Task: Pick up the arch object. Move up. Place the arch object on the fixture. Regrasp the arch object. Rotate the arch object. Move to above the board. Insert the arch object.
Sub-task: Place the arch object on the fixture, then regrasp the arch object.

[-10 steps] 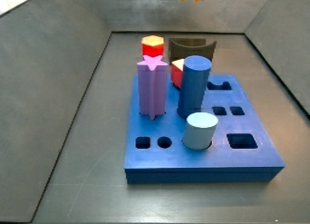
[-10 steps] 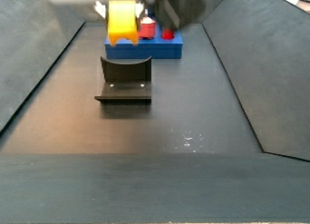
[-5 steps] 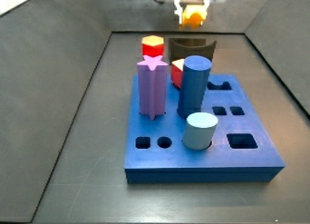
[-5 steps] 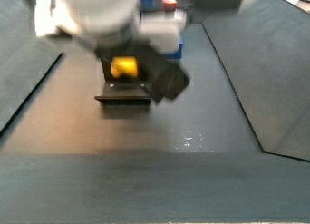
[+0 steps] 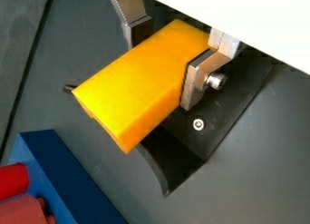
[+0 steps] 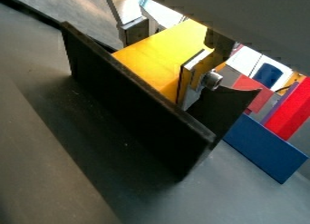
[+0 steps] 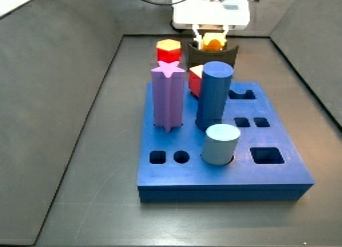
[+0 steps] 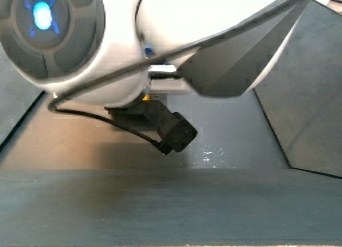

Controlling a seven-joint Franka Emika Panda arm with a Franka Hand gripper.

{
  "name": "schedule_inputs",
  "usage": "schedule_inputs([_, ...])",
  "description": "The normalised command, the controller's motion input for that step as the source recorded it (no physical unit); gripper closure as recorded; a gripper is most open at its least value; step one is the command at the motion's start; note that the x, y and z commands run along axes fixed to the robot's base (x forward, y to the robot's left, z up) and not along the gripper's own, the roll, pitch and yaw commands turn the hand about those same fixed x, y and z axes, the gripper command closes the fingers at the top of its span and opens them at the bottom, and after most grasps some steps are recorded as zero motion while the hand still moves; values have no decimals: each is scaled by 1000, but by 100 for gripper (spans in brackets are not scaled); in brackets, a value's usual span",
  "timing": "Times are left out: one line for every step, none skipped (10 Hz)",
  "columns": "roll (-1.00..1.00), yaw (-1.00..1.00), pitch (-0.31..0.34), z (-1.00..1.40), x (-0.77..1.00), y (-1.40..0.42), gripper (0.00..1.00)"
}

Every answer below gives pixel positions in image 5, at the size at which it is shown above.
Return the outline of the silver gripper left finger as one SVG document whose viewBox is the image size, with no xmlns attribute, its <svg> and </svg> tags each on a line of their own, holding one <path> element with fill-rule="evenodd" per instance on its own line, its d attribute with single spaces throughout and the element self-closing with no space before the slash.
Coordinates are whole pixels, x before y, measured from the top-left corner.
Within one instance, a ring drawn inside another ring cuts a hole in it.
<svg viewBox="0 0 310 224">
<path fill-rule="evenodd" d="M 111 0 L 122 21 L 123 37 L 133 49 L 154 34 L 154 18 L 149 16 L 143 0 Z"/>
</svg>

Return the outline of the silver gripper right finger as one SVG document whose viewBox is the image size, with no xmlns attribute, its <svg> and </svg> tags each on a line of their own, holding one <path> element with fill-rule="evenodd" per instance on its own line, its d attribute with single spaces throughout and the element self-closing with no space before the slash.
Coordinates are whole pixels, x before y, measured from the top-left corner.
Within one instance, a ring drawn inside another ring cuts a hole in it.
<svg viewBox="0 0 310 224">
<path fill-rule="evenodd" d="M 221 30 L 213 28 L 209 48 L 187 63 L 181 106 L 190 110 L 201 101 L 205 90 L 211 87 L 219 90 L 226 83 L 226 75 L 219 72 L 243 51 L 245 43 Z"/>
</svg>

